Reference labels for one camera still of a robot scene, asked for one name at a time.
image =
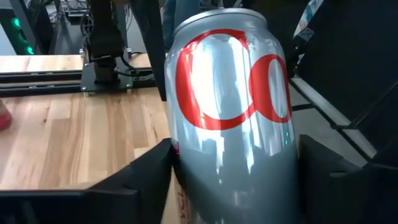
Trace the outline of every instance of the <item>black metal rail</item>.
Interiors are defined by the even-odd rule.
[[[377,100],[372,102],[365,110],[360,112],[359,115],[357,115],[356,118],[354,118],[350,124],[348,125],[339,125],[335,124],[332,125],[331,128],[336,129],[336,130],[353,130],[353,129],[358,129],[358,126],[366,119],[369,118],[369,115],[372,114],[372,112],[375,111],[376,108],[378,108],[384,100],[388,98],[388,96],[391,95],[392,91],[398,86],[398,81],[396,81],[394,84],[390,86]]]
[[[292,85],[293,88],[296,89],[296,91],[302,95],[310,104],[313,106],[314,109],[316,109],[330,124],[330,126],[336,126],[336,123],[317,105],[311,100],[293,80],[289,80],[289,83]],[[361,147],[359,147],[342,129],[336,129],[336,131],[357,151],[364,159],[369,161],[371,157],[366,154]]]
[[[311,103],[306,103],[302,105],[292,106],[292,111],[308,110],[312,108],[314,108],[314,106]]]
[[[131,88],[155,87],[152,69],[138,69],[131,77]],[[0,73],[0,97],[54,95],[80,93],[82,70],[2,72]]]

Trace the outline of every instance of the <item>black metal bracket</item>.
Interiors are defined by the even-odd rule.
[[[311,103],[306,103],[302,105],[292,106],[292,111],[308,110],[312,108],[314,108],[314,106]]]
[[[124,51],[124,58],[128,58],[127,51]],[[116,92],[128,91],[133,88],[149,88],[156,87],[153,71],[151,68],[137,68],[138,74],[125,76],[119,75],[118,82],[110,85],[101,85],[95,82],[96,75],[94,70],[94,63],[88,63],[85,59],[83,71],[81,73],[81,90],[87,93],[97,92]],[[129,73],[129,68],[123,64],[120,58],[116,59],[117,71],[121,73]]]
[[[80,77],[81,70],[0,73],[0,97],[76,93]]]
[[[286,60],[289,78],[296,76],[299,67],[299,57],[305,53],[308,41],[312,38],[313,34],[314,31],[306,27],[293,38],[292,48]]]

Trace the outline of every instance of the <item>red logo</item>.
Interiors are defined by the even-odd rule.
[[[215,119],[205,114],[199,107],[190,81],[192,73],[193,54],[196,46],[209,35],[227,34],[240,41],[246,50],[249,50],[245,33],[232,29],[217,29],[206,32],[191,40],[181,51],[177,61],[175,76],[177,101],[181,112],[185,118],[194,126],[207,130],[225,130],[234,128],[250,118],[255,111],[258,111],[265,118],[276,122],[286,123],[290,120],[292,106],[289,99],[289,86],[287,82],[287,71],[283,59],[274,54],[261,57],[254,63],[250,71],[249,91],[252,98],[252,104],[241,115],[231,119]],[[282,68],[285,90],[287,96],[288,113],[280,117],[272,105],[271,93],[269,89],[269,66],[273,60],[276,60]]]

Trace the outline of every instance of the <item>wooden table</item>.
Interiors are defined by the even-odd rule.
[[[146,54],[133,57],[131,64],[150,67]],[[81,68],[79,55],[0,57],[0,72]],[[3,190],[87,188],[169,137],[156,88],[88,98],[74,93],[2,100],[13,116],[11,127],[0,132]],[[173,180],[163,223],[179,223]]]

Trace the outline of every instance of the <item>soda can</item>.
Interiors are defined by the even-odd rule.
[[[181,223],[298,223],[287,71],[266,19],[238,8],[187,19],[175,30],[165,74],[185,176]]]

